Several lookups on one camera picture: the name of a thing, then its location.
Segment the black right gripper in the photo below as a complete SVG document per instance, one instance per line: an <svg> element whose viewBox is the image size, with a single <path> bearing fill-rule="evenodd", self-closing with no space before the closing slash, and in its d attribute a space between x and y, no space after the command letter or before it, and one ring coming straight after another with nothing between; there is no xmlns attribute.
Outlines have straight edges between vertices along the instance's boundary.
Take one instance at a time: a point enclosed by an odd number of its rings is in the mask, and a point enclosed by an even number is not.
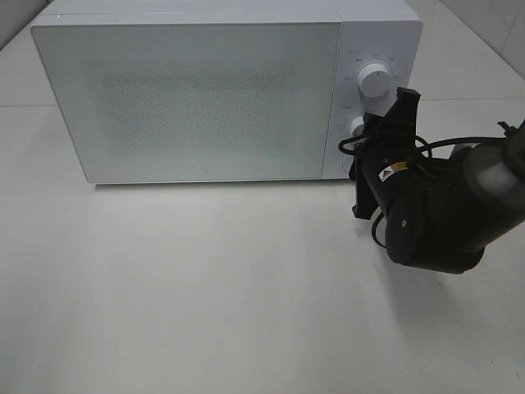
<svg viewBox="0 0 525 394"><path fill-rule="evenodd" d="M365 141L354 161L356 218L369 220L377 208L388 219L425 222L427 173L416 153L416 123L421 95L399 87L396 100L380 119L363 115Z"/></svg>

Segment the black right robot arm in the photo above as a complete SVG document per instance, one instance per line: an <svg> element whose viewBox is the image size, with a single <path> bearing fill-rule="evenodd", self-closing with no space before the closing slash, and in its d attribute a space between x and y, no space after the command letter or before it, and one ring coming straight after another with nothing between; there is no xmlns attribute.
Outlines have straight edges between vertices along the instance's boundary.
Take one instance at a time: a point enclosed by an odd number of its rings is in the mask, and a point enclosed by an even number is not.
<svg viewBox="0 0 525 394"><path fill-rule="evenodd" d="M429 143L416 132L419 99L398 89L385 115L367 114L363 132L340 142L354 160L353 213L385 223L394 263L461 274L524 220L524 128Z"/></svg>

